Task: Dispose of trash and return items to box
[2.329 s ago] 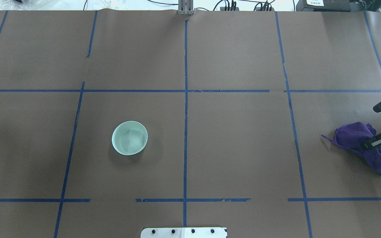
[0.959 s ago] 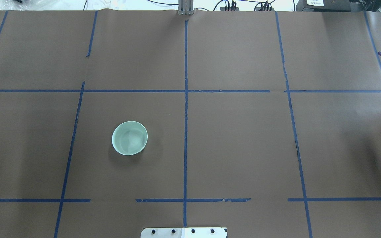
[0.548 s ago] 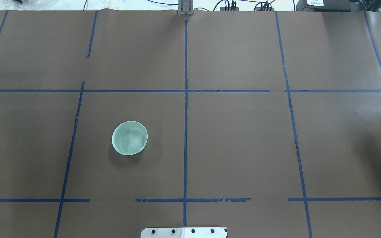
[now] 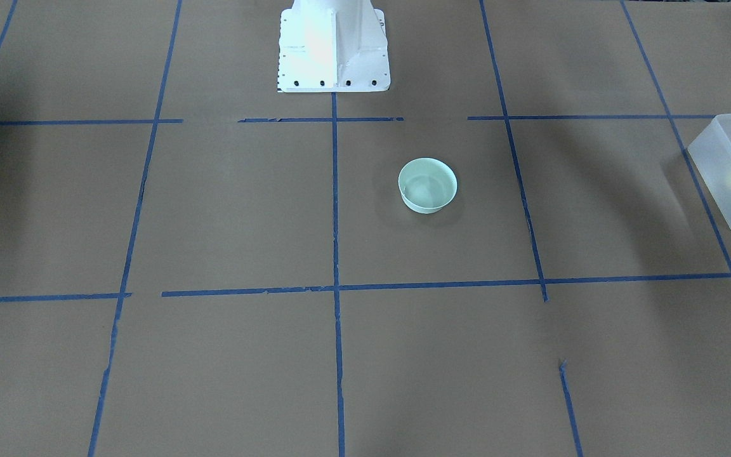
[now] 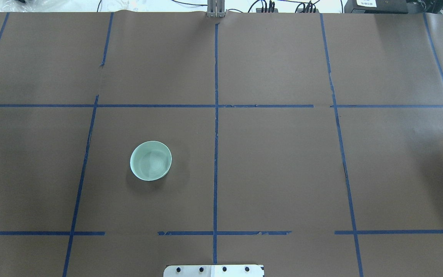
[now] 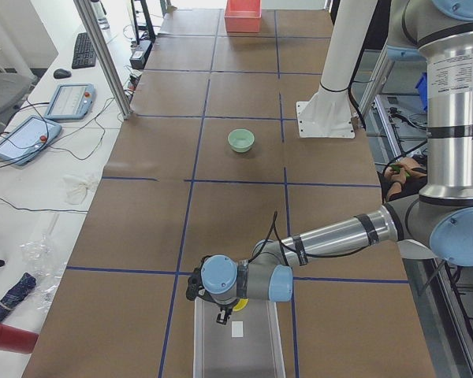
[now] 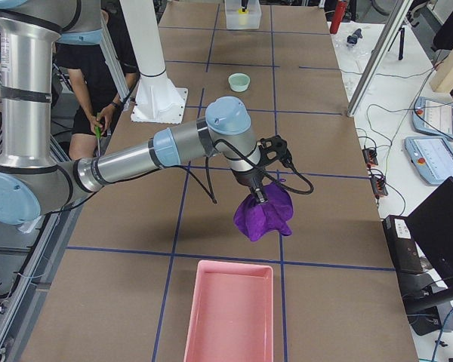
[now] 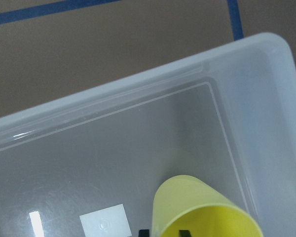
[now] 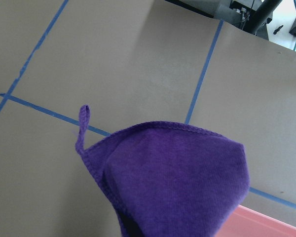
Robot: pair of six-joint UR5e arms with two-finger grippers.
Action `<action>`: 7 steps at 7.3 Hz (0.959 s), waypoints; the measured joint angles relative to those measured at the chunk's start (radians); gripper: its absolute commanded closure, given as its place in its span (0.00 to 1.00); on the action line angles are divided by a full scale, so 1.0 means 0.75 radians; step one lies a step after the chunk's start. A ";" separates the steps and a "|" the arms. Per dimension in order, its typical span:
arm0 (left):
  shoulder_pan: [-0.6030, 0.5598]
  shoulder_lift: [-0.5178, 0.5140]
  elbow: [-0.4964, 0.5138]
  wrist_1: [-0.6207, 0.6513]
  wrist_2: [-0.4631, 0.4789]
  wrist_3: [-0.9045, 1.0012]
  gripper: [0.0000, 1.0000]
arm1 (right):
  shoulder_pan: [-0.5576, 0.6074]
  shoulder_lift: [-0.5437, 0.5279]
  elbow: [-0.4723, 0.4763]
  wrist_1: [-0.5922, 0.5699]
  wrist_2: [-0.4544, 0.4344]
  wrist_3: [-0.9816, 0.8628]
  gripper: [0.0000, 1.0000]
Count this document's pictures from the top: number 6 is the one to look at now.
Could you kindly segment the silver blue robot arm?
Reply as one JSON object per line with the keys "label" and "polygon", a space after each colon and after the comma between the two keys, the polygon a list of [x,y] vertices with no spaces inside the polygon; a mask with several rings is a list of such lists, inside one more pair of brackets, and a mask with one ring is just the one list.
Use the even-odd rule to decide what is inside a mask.
{"label": "silver blue robot arm", "polygon": [[218,308],[225,324],[241,299],[287,302],[294,266],[341,258],[386,240],[413,239],[444,261],[473,266],[473,1],[394,1],[389,44],[427,63],[427,182],[417,195],[287,239],[251,258],[204,258],[186,296]]}

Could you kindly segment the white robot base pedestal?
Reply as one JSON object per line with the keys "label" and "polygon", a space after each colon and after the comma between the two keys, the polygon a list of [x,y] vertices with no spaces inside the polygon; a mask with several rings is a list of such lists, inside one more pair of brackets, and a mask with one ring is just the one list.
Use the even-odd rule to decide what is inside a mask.
{"label": "white robot base pedestal", "polygon": [[377,0],[340,1],[318,91],[309,101],[296,104],[301,138],[355,137],[348,93],[377,4]]}

